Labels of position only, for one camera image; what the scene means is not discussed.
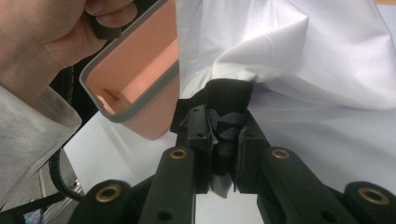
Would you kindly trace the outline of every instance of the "finger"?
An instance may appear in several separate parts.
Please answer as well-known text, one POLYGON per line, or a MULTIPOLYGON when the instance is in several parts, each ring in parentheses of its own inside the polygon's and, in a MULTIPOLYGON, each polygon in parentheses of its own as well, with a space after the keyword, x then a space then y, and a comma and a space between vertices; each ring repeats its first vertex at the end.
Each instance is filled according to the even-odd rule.
POLYGON ((85 10, 93 16, 103 16, 122 10, 134 0, 88 0, 85 10))
POLYGON ((128 24, 131 22, 137 14, 136 5, 131 3, 127 7, 123 9, 109 13, 103 16, 96 17, 96 20, 106 27, 115 28, 121 27, 123 25, 128 24))

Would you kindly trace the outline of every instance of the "gray sleeve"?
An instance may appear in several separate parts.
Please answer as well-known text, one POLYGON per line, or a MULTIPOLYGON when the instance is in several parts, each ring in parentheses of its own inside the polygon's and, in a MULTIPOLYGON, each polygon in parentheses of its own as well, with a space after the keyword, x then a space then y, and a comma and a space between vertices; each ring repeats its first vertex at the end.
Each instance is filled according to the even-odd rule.
POLYGON ((47 89, 34 107, 0 87, 0 206, 76 132, 77 112, 47 89))

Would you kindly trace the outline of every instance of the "brass ring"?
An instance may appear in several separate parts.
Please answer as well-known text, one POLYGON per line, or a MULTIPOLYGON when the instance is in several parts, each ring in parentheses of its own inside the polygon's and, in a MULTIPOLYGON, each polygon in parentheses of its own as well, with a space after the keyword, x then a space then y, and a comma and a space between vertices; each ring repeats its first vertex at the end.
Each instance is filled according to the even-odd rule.
POLYGON ((183 159, 187 157, 187 150, 186 149, 175 149, 171 152, 171 157, 176 160, 183 159))
POLYGON ((99 203, 108 203, 118 198, 121 194, 121 186, 118 184, 110 184, 101 188, 96 193, 96 201, 99 203))
POLYGON ((290 157, 289 152, 287 152, 287 151, 285 151, 283 149, 274 149, 272 151, 272 154, 273 154, 274 157, 276 157, 278 159, 281 159, 281 160, 285 160, 285 159, 290 157))
POLYGON ((377 189, 359 188, 358 193, 363 199, 370 203, 375 203, 379 205, 389 204, 388 196, 377 189))

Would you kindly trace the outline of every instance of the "hole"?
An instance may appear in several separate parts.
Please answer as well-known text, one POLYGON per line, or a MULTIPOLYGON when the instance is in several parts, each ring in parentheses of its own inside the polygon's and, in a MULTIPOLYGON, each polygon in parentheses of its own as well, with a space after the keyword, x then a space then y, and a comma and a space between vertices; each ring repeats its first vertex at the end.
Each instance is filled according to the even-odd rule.
POLYGON ((158 219, 161 221, 169 221, 173 218, 174 214, 171 209, 165 208, 158 214, 158 219))
POLYGON ((183 156, 184 155, 184 152, 183 151, 176 151, 175 153, 174 153, 174 156, 176 156, 176 157, 181 157, 181 156, 183 156))
POLYGON ((370 203, 375 203, 378 205, 388 205, 389 204, 388 196, 377 189, 360 188, 360 189, 358 189, 358 193, 363 199, 365 199, 366 201, 368 201, 370 203))
POLYGON ((329 211, 321 211, 320 215, 323 217, 323 219, 325 219, 326 221, 330 222, 330 223, 337 223, 337 216, 329 211))
POLYGON ((272 151, 273 156, 277 157, 278 159, 287 159, 290 157, 289 152, 283 149, 275 149, 272 151))
POLYGON ((175 149, 171 152, 171 157, 173 159, 183 159, 187 156, 186 149, 175 149))
POLYGON ((121 194, 121 186, 118 184, 110 184, 107 185, 96 193, 96 201, 99 203, 108 203, 116 198, 118 198, 121 194))
POLYGON ((111 197, 116 193, 116 191, 114 189, 105 189, 105 191, 103 191, 102 196, 104 197, 111 197))

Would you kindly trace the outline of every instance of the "plastic container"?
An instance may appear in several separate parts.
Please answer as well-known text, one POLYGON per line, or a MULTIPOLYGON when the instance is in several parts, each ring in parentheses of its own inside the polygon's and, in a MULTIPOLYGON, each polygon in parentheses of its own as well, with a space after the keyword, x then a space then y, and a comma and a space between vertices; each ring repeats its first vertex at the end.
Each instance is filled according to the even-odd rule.
POLYGON ((147 139, 170 127, 179 97, 175 2, 159 0, 82 71, 99 111, 147 139))

